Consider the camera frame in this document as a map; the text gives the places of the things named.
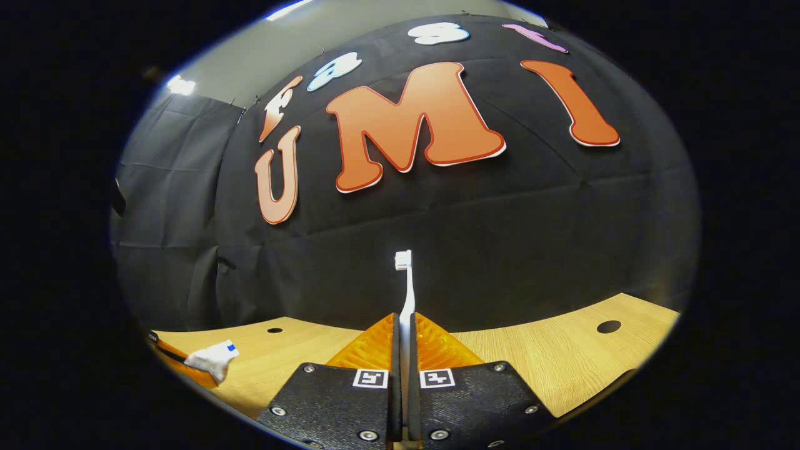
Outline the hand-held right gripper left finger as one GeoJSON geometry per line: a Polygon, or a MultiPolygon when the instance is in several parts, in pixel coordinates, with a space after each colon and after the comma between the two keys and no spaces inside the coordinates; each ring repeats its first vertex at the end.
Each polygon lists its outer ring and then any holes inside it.
{"type": "Polygon", "coordinates": [[[298,365],[258,424],[317,449],[389,449],[402,437],[396,313],[375,322],[325,364],[298,365]]]}

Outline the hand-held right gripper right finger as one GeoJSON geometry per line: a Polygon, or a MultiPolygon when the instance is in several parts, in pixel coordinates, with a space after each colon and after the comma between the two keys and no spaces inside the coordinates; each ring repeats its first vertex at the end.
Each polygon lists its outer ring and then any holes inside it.
{"type": "Polygon", "coordinates": [[[412,325],[409,435],[420,449],[524,449],[556,417],[508,361],[483,361],[422,314],[412,325]]]}

